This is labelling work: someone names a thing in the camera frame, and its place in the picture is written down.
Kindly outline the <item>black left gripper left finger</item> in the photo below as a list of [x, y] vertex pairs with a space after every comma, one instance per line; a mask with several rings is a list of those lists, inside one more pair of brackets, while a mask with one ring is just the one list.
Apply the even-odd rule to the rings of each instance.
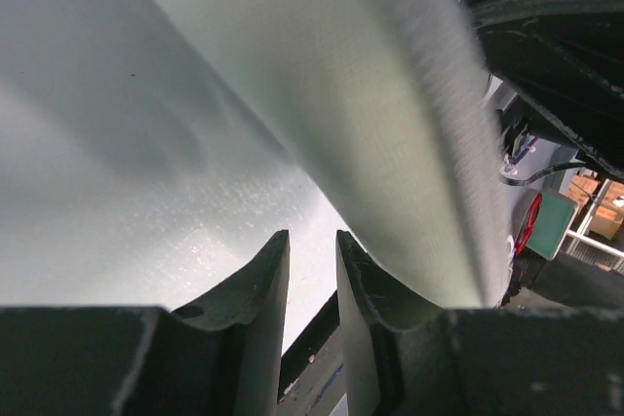
[[287, 231], [174, 311], [5, 307], [5, 415], [272, 415], [290, 270]]

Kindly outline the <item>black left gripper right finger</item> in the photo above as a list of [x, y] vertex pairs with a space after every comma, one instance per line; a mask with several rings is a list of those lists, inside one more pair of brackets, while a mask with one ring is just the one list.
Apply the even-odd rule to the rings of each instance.
[[619, 415], [615, 309], [442, 309], [336, 235], [352, 415]]

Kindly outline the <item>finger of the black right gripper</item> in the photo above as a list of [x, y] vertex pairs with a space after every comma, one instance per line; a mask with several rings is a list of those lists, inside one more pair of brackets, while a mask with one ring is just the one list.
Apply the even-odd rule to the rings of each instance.
[[464, 0], [530, 130], [623, 174], [623, 0]]

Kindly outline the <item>pale green glasses case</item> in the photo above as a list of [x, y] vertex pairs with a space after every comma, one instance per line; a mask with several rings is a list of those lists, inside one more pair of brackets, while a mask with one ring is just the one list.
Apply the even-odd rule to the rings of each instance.
[[499, 130], [453, 0], [154, 0], [377, 264], [446, 308], [511, 276]]

